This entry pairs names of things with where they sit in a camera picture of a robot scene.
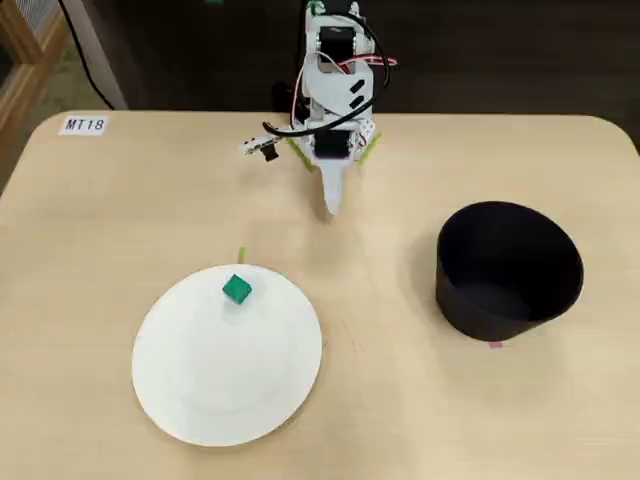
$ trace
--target table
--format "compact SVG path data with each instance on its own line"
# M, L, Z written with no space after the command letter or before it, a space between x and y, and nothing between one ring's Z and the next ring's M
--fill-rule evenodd
M0 201L0 476L87 479L630 479L640 475L640 161L591 117L380 115L339 217L268 114L115 112L103 136L34 133ZM478 200L572 236L562 319L491 349L435 305L435 241ZM130 380L144 315L211 265L273 268L314 304L318 381L273 434L169 438Z

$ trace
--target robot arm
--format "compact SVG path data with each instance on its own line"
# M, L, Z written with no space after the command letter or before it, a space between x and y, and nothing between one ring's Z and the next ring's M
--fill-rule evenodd
M373 121L374 76L367 55L376 42L367 35L357 2L317 0L305 15L306 55L295 87L291 124L254 139L243 150L261 150L273 159L275 144L290 137L322 173L325 202L333 215L340 211L345 169L357 162L376 134ZM388 78L388 58L383 56ZM308 99L309 115L296 118L298 88Z

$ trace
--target black container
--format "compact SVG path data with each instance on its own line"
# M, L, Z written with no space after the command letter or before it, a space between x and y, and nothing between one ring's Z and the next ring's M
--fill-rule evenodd
M569 236L513 203L469 205L438 237L436 300L455 328L478 340L507 340L562 315L583 276Z

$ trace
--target green cube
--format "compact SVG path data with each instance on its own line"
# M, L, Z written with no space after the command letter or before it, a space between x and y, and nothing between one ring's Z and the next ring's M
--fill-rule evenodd
M222 287L222 291L233 300L236 304L242 305L249 294L251 293L251 285L241 279L239 276L234 275L231 280Z

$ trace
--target paper plate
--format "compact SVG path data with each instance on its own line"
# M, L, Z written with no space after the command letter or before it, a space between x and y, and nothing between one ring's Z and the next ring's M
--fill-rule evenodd
M253 289L242 305L222 292L233 274ZM185 278L151 308L133 349L133 386L169 435L239 445L298 409L321 357L318 317L298 287L265 268L225 265Z

